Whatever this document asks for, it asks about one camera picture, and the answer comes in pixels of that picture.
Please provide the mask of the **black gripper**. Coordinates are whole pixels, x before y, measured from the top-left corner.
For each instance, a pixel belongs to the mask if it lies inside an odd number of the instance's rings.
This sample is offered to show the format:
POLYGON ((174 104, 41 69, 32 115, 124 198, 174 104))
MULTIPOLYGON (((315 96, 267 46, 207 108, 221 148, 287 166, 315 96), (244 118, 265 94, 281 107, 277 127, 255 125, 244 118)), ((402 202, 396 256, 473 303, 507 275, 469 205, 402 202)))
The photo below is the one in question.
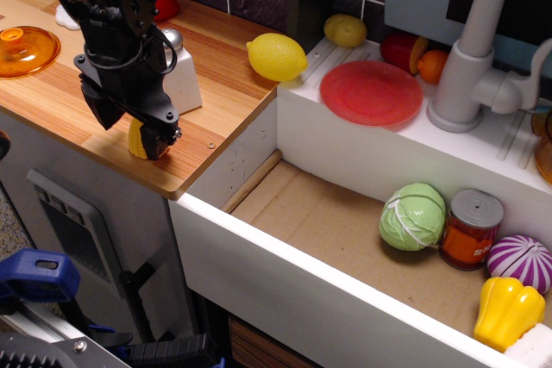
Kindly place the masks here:
POLYGON ((90 53, 74 59, 80 70, 81 90, 99 124, 111 129, 125 114, 143 122, 141 144, 147 159, 160 159, 181 136, 179 115, 163 87, 164 77, 176 66, 176 58, 166 63, 163 52, 138 52, 117 65, 99 64, 90 53))

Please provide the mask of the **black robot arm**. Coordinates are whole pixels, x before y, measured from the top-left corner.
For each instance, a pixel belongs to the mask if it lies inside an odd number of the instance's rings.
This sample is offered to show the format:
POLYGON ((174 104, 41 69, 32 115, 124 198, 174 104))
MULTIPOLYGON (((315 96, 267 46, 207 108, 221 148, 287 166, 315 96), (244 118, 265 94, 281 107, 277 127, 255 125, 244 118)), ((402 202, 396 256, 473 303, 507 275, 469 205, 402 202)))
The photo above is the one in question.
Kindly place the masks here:
POLYGON ((84 36, 80 70, 85 101, 110 129, 124 114, 141 122, 141 144, 159 159, 181 135, 179 114, 163 88, 177 64, 166 60, 172 46, 154 23, 156 0, 59 0, 84 36))

